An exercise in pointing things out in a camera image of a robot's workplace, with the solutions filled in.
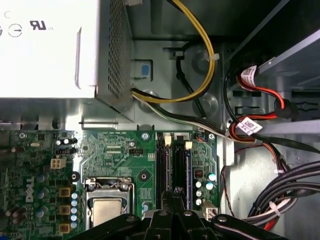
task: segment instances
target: screw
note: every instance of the screw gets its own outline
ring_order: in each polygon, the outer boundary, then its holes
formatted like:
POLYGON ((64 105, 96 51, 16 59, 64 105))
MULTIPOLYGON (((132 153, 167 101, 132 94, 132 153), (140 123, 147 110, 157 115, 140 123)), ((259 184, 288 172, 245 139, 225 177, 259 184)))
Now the screw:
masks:
POLYGON ((27 135, 23 132, 19 133, 19 138, 20 139, 25 139, 27 137, 27 135))
POLYGON ((126 219, 127 222, 133 222, 133 221, 135 221, 135 220, 136 220, 136 218, 135 218, 134 216, 129 216, 129 217, 126 219))
POLYGON ((126 190, 128 190, 129 186, 127 184, 122 184, 121 188, 122 188, 122 190, 126 191, 126 190))
POLYGON ((227 221, 227 219, 224 216, 220 216, 220 217, 218 217, 218 221, 221 223, 225 223, 227 221))
POLYGON ((210 140, 215 139, 215 135, 214 135, 214 134, 212 134, 212 133, 210 133, 210 134, 209 134, 209 139, 210 139, 210 140))
POLYGON ((189 217, 189 216, 192 215, 192 212, 191 212, 191 211, 185 211, 185 212, 183 213, 183 215, 189 217))
POLYGON ((168 213, 167 213, 166 211, 161 211, 159 215, 160 215, 160 216, 167 216, 168 213))
POLYGON ((148 140, 149 139, 149 133, 144 132, 144 133, 142 133, 141 137, 142 137, 143 140, 148 140))

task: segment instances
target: white connector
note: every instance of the white connector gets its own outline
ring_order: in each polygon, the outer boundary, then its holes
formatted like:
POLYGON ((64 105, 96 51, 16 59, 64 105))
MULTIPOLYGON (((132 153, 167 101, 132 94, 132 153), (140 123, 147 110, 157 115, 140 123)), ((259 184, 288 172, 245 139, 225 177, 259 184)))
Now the white connector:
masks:
POLYGON ((52 158, 50 163, 51 169, 63 169, 66 167, 67 159, 63 158, 52 158))
POLYGON ((218 208, 212 204, 210 201, 204 201, 202 203, 202 214, 207 221, 211 221, 211 219, 218 214, 218 208))

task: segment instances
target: green circuit board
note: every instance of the green circuit board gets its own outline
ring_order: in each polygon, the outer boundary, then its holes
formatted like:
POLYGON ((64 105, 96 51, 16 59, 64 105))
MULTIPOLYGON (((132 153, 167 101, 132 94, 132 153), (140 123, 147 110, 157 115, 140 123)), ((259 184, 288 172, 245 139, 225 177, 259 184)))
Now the green circuit board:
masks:
MULTIPOLYGON (((201 181, 201 198, 218 206, 218 183, 205 189, 207 173, 217 174, 216 141, 185 134, 193 143, 190 171, 203 170, 193 183, 201 181)), ((155 131, 0 131, 0 149, 10 149, 10 157, 0 158, 0 206, 4 212, 24 208, 0 232, 10 240, 66 240, 82 233, 87 177, 131 178, 133 213, 142 217, 146 203, 148 210, 156 209, 156 136, 155 131), (65 139, 76 142, 66 145, 65 139), (62 168, 53 169, 53 163, 62 168)))

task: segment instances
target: black plastic part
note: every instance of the black plastic part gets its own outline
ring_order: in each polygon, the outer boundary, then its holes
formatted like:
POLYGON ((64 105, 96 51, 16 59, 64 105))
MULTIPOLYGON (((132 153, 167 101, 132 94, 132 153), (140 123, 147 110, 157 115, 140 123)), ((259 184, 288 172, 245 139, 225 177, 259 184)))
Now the black plastic part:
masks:
POLYGON ((263 228, 251 225, 245 221, 237 219, 233 216, 226 214, 216 215, 212 220, 213 230, 221 233, 225 237, 233 239, 246 239, 246 240, 288 240, 282 236, 276 235, 263 228))
POLYGON ((274 101, 274 113, 278 118, 282 119, 292 119, 295 120, 298 118, 298 107, 294 102, 289 101, 288 99, 284 100, 284 109, 281 109, 280 101, 276 99, 274 101))
POLYGON ((141 220, 133 214, 122 214, 105 223, 93 227, 69 240, 108 240, 123 239, 133 234, 140 226, 141 220))
POLYGON ((155 207, 161 209, 161 194, 165 191, 166 171, 166 146, 162 133, 157 134, 155 170, 156 170, 156 190, 155 190, 155 207))

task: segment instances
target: cable tie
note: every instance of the cable tie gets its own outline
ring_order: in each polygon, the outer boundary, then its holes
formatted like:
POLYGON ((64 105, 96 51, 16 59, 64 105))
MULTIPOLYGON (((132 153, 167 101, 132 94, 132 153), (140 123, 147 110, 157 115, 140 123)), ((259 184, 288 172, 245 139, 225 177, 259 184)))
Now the cable tie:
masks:
POLYGON ((256 204, 256 202, 254 202, 252 204, 252 206, 260 213, 261 212, 261 208, 256 204))
POLYGON ((281 216, 281 213, 278 211, 277 205, 273 201, 269 202, 269 207, 275 212, 275 214, 277 214, 278 217, 281 216))
POLYGON ((275 169, 274 170, 274 174, 284 174, 285 173, 285 171, 284 170, 282 170, 282 169, 275 169))
POLYGON ((219 53, 215 53, 215 54, 213 54, 213 55, 211 55, 211 56, 209 57, 209 60, 217 61, 217 60, 219 60, 219 59, 220 59, 219 53))

